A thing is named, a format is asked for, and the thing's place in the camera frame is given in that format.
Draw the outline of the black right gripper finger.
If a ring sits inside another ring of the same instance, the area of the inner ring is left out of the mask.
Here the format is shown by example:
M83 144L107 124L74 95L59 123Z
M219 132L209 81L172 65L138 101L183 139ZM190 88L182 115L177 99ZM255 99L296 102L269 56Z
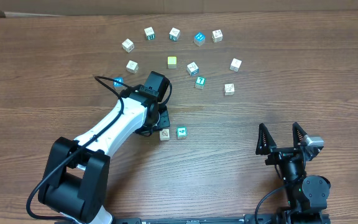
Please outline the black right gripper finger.
M293 132L293 147L298 147L304 136L307 135L307 132L303 130L303 128L297 123L294 122L292 124L292 132Z
M277 145L264 123L259 124L259 135L255 150L256 155L269 155L276 150Z

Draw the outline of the leaf drawing wooden block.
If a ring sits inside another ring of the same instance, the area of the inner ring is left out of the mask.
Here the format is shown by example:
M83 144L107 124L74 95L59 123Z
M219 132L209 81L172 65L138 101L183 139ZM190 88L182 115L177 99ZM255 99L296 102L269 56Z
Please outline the leaf drawing wooden block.
M168 141L170 139L170 130L169 129L162 129L160 131L160 140L161 141Z

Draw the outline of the green 4 wooden block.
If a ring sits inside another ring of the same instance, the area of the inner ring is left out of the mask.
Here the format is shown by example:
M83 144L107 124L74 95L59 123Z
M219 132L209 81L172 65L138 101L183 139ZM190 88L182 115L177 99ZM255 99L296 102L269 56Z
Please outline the green 4 wooden block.
M177 127L177 138L178 139L186 139L188 135L186 127Z

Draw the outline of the green 7 wooden block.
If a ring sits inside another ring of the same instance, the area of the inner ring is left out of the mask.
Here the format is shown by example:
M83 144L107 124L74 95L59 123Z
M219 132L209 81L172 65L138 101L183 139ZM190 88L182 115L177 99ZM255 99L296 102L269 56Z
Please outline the green 7 wooden block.
M203 89L206 83L206 79L204 77L197 77L195 81L195 87L198 89Z

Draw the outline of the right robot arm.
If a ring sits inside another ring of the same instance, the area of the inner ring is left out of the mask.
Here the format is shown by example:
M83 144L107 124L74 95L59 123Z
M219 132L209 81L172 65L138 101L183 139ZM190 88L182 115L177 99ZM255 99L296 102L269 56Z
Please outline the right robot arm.
M267 127L259 124L259 135L255 153L267 156L265 164L274 166L283 185L265 195L257 204L254 222L261 223L329 223L327 199L331 188L330 181L320 175L307 175L306 163L312 161L323 149L324 140L320 136L309 135L297 123L292 124L293 146L278 147ZM288 205L280 207L272 215L259 215L263 202L270 196L284 190Z

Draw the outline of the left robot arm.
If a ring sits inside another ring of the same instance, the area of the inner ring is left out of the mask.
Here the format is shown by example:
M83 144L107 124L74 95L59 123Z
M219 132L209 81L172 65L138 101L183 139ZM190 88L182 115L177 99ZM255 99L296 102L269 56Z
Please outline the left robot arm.
M170 126L167 102L172 94L170 80L152 71L143 85L124 85L114 92L115 107L98 124L73 140L60 137L50 150L42 180L30 193L32 199L58 212L56 223L114 223L104 207L110 160L131 134L151 136Z

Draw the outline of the wooden block left middle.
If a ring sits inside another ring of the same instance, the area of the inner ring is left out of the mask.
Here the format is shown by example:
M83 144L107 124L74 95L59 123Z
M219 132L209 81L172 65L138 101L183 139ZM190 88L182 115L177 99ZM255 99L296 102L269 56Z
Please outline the wooden block left middle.
M130 60L130 61L128 61L127 65L126 65L126 69L128 72L137 73L137 71L139 69L139 65L137 62Z

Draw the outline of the yellow top wooden block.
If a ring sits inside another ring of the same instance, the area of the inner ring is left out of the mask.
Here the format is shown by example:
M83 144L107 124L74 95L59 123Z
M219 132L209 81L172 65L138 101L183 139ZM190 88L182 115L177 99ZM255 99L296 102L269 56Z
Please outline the yellow top wooden block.
M176 56L167 57L167 67L169 69L176 69L177 68L177 58L176 58Z

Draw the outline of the wooden block blue side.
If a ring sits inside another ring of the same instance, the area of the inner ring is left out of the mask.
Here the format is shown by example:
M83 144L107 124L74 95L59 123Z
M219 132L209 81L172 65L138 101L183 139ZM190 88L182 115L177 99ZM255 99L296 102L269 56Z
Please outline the wooden block blue side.
M197 66L197 64L195 62L191 62L186 66L187 72L191 75L191 76L195 76L196 74L199 73L199 67Z

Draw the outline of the wooden block lower right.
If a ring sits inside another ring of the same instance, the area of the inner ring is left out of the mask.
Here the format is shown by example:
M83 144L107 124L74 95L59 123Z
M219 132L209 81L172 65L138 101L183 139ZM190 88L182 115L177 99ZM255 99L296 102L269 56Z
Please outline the wooden block lower right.
M224 94L226 96L233 95L235 92L234 84L229 83L224 85Z

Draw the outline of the plain wooden block far left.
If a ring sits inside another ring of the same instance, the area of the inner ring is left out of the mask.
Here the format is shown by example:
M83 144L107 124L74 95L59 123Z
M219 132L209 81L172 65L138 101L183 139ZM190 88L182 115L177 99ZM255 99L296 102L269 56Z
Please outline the plain wooden block far left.
M126 39L122 43L122 48L129 53L134 49L134 43L130 39Z

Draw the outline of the wooden block far right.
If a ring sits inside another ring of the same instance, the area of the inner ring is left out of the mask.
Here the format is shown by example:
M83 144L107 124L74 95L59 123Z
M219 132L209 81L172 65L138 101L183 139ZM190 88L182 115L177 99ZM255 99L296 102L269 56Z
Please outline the wooden block far right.
M234 71L234 72L238 72L240 67L241 67L241 63L242 61L239 60L239 59L236 59L236 58L233 58L231 64L230 64L230 67L229 69Z

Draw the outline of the wooden block teal letter side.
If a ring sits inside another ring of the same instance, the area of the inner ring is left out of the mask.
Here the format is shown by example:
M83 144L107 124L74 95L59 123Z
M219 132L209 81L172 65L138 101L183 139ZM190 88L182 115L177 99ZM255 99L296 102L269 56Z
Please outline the wooden block teal letter side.
M180 30L173 27L169 32L169 39L177 42L179 37L180 37Z

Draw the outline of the blue top wooden block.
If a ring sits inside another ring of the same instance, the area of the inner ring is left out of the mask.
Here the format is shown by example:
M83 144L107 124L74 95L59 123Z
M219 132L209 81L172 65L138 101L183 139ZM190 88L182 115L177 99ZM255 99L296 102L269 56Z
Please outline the blue top wooden block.
M201 47L204 44L205 39L206 39L205 35L203 33L199 32L194 36L194 43L198 47Z

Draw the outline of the wooden block drawing top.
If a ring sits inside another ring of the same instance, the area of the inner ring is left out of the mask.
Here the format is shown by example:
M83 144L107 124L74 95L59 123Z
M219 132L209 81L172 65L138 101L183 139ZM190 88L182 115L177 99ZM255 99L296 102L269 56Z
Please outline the wooden block drawing top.
M220 29L212 31L213 42L220 42L223 40L223 33Z

